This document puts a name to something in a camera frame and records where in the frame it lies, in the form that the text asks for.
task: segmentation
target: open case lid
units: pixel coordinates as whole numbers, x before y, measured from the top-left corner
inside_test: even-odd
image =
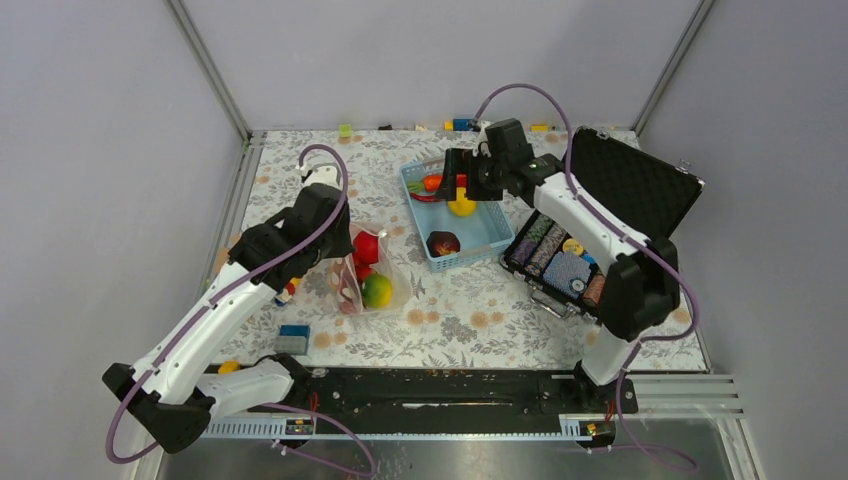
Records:
[[[649,237],[671,236],[704,188],[698,177],[591,128],[577,129],[572,148],[571,172],[583,188]]]

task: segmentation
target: floral tablecloth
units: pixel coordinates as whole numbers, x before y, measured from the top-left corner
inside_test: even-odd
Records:
[[[632,132],[610,132],[637,145]],[[566,136],[528,134],[537,154],[561,157]],[[331,131],[268,132],[243,229],[291,205],[300,190],[295,173],[300,151],[312,143],[337,149],[350,171],[352,221],[374,222],[390,233],[390,255],[412,284],[412,298],[396,312],[347,317],[327,301],[322,265],[307,274],[284,307],[268,304],[250,317],[216,361],[256,361],[273,353],[282,324],[311,327],[306,365],[393,367],[485,367],[568,369],[591,348],[598,328],[582,317],[559,319],[531,303],[527,285],[494,259],[431,273],[400,182],[404,164],[437,157],[449,147],[471,147],[475,134],[444,131],[364,131],[348,139]],[[312,162],[332,161],[314,158]],[[512,197],[504,209],[515,231],[531,210]],[[685,308],[653,329],[663,334],[685,329]],[[646,344],[633,364],[642,370],[706,369],[697,339]]]

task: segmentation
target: poker chip case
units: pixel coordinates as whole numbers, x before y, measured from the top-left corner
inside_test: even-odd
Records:
[[[704,182],[641,150],[587,127],[574,134],[572,173],[619,219],[653,238],[668,238],[698,199]],[[500,260],[551,313],[597,317],[604,276],[567,226],[534,211]]]

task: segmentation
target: red fruit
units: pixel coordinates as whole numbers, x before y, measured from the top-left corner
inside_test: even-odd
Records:
[[[353,239],[353,258],[366,265],[372,265],[380,260],[379,238],[368,232],[359,232]]]
[[[433,258],[459,252],[459,239],[451,232],[434,231],[427,237],[427,250]]]
[[[368,275],[371,275],[372,273],[377,272],[368,265],[361,265],[356,267],[356,279],[359,280],[359,283],[364,282],[365,279],[368,278]]]

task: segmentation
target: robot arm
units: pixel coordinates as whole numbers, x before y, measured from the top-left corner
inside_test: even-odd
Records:
[[[439,198],[456,198],[456,175],[466,174],[466,195],[471,200],[501,200],[506,190],[560,224],[598,263],[606,276],[599,305],[601,331],[588,355],[576,367],[590,387],[608,387],[647,328],[662,323],[680,303],[679,286],[661,267],[625,242],[599,221],[574,195],[563,173],[564,165],[553,155],[536,157],[527,143],[521,123],[504,120],[480,132],[474,150],[450,149],[445,154]],[[677,250],[665,238],[648,238],[631,228],[582,190],[580,195],[625,235],[647,245],[677,268]]]
[[[219,292],[291,250],[330,217],[342,195],[338,170],[322,166],[305,173],[295,204],[244,232],[230,250],[229,262],[171,333],[132,366],[116,363],[103,375],[104,383],[121,400],[137,382],[143,382],[127,410],[168,453],[190,445],[211,420],[262,403],[279,402],[292,387],[294,372],[275,358],[226,375],[204,371],[242,323],[282,292],[292,278],[304,276],[325,258],[341,258],[352,252],[350,212],[345,203],[330,228],[306,248],[212,303]],[[156,359],[166,345],[204,307],[197,323],[157,365]]]

